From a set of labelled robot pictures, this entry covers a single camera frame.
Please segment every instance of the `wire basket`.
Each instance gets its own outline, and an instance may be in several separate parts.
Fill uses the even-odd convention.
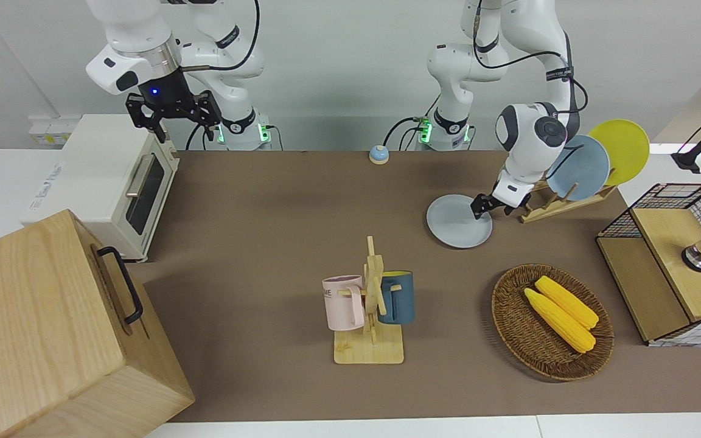
[[[596,344],[589,352],[573,350],[529,305],[523,289],[536,289],[534,282],[543,275],[573,292],[599,316],[591,330]],[[599,299],[580,280],[553,266],[529,264],[505,272],[494,286],[492,316],[510,352],[533,371],[554,380],[591,377],[607,364],[613,351],[613,326]]]

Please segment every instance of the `black handle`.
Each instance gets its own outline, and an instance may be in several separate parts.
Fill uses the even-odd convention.
[[[117,265],[120,267],[120,273],[123,274],[123,279],[126,281],[128,292],[131,294],[131,301],[134,302],[134,313],[126,316],[123,319],[123,322],[126,322],[128,325],[134,324],[134,321],[137,321],[137,319],[142,316],[142,302],[139,301],[139,296],[137,294],[137,290],[134,288],[134,283],[131,282],[131,277],[128,276],[128,269],[126,269],[126,266],[123,264],[123,258],[120,257],[120,253],[117,251],[117,249],[112,246],[106,246],[98,250],[97,254],[100,257],[108,254],[115,256],[115,261],[117,261]]]

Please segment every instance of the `yellow plate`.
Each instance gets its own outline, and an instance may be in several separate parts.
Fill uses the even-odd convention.
[[[607,150],[610,167],[615,171],[606,185],[617,186],[636,177],[645,167],[650,154],[650,141],[640,125],[623,119],[609,120],[596,126],[589,136]]]

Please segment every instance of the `wooden cabinet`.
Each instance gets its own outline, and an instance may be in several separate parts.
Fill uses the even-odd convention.
[[[68,210],[0,238],[0,436],[144,436],[192,404],[141,283],[100,249]]]

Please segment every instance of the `wooden crate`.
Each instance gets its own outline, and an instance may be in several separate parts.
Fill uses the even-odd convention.
[[[642,237],[599,237],[600,246],[643,341],[667,338],[701,322],[701,273],[682,250],[701,239],[685,209],[632,208]]]
[[[144,436],[193,394],[141,283],[70,211],[0,238],[0,436]]]

